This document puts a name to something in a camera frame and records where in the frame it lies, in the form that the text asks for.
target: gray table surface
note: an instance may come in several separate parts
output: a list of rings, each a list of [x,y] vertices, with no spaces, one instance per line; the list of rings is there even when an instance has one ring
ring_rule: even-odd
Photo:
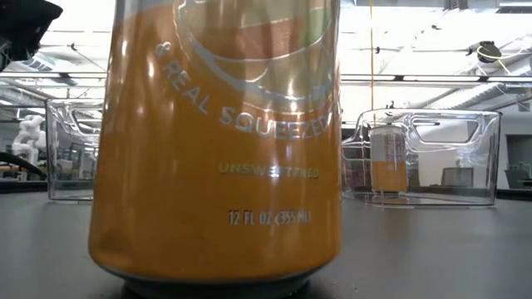
[[[0,298],[129,299],[87,253],[89,204],[0,195]],[[312,299],[532,298],[532,203],[379,208],[344,200],[342,254]]]

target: clear plastic bin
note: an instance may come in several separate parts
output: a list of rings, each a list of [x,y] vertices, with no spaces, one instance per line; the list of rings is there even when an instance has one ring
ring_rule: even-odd
[[[342,143],[344,197],[390,205],[493,205],[498,112],[380,109]]]
[[[103,100],[49,100],[48,194],[52,200],[92,200]]]

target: background desk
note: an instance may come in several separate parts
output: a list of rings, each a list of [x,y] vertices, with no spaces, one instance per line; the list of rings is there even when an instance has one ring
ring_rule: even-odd
[[[89,204],[0,195],[0,298],[137,299],[89,258]],[[379,208],[343,201],[342,254],[296,298],[532,297],[532,203]]]

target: black object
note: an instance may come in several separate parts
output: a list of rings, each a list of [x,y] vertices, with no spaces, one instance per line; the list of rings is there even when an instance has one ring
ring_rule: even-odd
[[[25,61],[39,50],[39,42],[63,10],[44,0],[0,0],[0,71],[10,61]]]
[[[480,49],[477,57],[480,62],[493,63],[501,58],[499,48],[495,45],[495,42],[480,42]]]
[[[33,174],[37,174],[42,180],[47,178],[47,175],[43,173],[42,170],[40,170],[38,167],[14,154],[0,152],[0,162],[6,162],[22,167]]]

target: white robot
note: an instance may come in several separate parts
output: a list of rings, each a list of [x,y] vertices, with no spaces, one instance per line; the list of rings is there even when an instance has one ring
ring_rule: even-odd
[[[40,115],[28,115],[20,122],[18,135],[13,141],[15,155],[26,154],[26,161],[37,166],[39,150],[47,147],[47,135],[41,130],[44,118]]]

